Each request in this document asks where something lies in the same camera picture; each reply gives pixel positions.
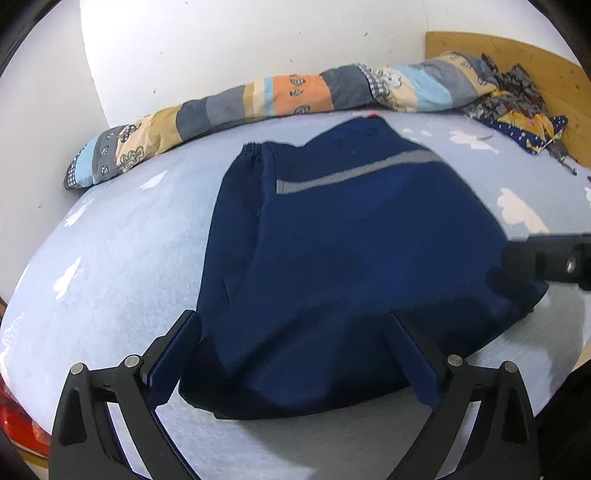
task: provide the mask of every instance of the red object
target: red object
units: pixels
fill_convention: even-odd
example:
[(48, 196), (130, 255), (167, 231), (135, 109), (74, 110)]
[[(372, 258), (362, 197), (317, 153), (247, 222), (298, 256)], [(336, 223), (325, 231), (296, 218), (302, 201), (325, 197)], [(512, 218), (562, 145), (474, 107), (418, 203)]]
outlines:
[(33, 425), (33, 420), (13, 399), (2, 377), (0, 377), (0, 424), (13, 442), (40, 456), (49, 457), (51, 437), (37, 424)]

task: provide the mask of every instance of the colorful quilt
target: colorful quilt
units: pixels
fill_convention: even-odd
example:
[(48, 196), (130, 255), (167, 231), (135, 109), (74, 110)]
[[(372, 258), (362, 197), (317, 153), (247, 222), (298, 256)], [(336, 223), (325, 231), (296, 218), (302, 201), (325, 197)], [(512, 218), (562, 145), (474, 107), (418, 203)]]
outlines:
[(269, 77), (101, 133), (78, 152), (64, 187), (96, 185), (188, 140), (265, 118), (373, 104), (404, 112), (443, 111), (496, 88), (484, 61), (459, 53), (396, 69), (352, 64), (319, 75)]

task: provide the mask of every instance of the bed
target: bed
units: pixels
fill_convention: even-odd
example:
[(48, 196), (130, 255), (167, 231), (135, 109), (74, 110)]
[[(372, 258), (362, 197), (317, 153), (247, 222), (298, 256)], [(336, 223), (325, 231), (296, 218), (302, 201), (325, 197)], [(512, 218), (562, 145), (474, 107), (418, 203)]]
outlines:
[[(244, 143), (301, 145), (372, 113), (447, 161), (508, 237), (591, 229), (591, 171), (580, 167), (573, 176), (546, 152), (529, 155), (455, 113), (318, 113), (209, 135), (88, 190), (23, 272), (0, 331), (0, 373), (31, 417), (50, 432), (74, 363), (91, 369), (119, 364), (195, 307), (217, 191)], [(469, 361), (494, 368), (516, 362), (538, 413), (590, 337), (589, 297), (576, 287), (552, 285), (531, 314)], [(132, 467), (147, 475), (120, 412), (111, 412)], [(204, 479), (352, 480), (385, 478), (430, 410), (406, 389), (313, 416), (261, 421), (217, 420), (175, 392), (157, 413)], [(457, 464), (475, 413), (466, 417), (442, 473)]]

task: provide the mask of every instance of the wooden headboard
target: wooden headboard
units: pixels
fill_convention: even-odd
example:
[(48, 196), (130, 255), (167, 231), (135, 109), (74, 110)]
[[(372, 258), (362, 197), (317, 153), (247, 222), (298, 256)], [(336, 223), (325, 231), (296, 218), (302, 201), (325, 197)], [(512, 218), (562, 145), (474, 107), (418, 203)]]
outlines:
[(569, 118), (563, 140), (570, 154), (591, 167), (591, 82), (581, 67), (517, 40), (476, 33), (427, 32), (426, 58), (450, 50), (475, 57), (486, 53), (503, 72), (520, 63), (544, 96), (549, 114)]

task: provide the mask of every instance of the yellow printed fabric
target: yellow printed fabric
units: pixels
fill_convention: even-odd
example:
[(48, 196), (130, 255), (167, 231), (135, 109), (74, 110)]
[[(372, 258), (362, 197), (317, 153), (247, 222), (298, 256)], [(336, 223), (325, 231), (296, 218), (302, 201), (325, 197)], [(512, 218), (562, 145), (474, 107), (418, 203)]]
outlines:
[(377, 75), (388, 86), (388, 94), (378, 98), (382, 105), (396, 112), (417, 111), (417, 92), (409, 78), (389, 67), (378, 70)]
[(125, 127), (129, 134), (117, 146), (117, 166), (124, 173), (138, 163), (170, 150), (181, 143), (176, 119), (181, 106), (165, 108)]
[(470, 80), (470, 83), (474, 87), (474, 90), (476, 90), (478, 97), (481, 97), (483, 95), (487, 95), (487, 94), (492, 93), (495, 90), (497, 90), (496, 84), (494, 84), (492, 82), (488, 82), (485, 79), (483, 79), (480, 75), (478, 75), (477, 71), (474, 69), (474, 67), (470, 63), (470, 60), (467, 59), (464, 55), (461, 55), (461, 54), (455, 53), (455, 52), (448, 52), (448, 53), (444, 53), (442, 55), (439, 55), (438, 57), (436, 57), (436, 59), (443, 60), (443, 61), (453, 65), (458, 70), (460, 70), (460, 72), (462, 72), (464, 74), (464, 76), (468, 80)]
[(554, 125), (547, 116), (541, 113), (537, 113), (533, 118), (527, 118), (523, 113), (512, 110), (497, 120), (546, 140), (554, 137)]
[(244, 117), (245, 118), (253, 118), (255, 116), (255, 109), (254, 109), (254, 93), (255, 93), (255, 84), (248, 83), (244, 86), (244, 93), (242, 94), (242, 104), (244, 105)]

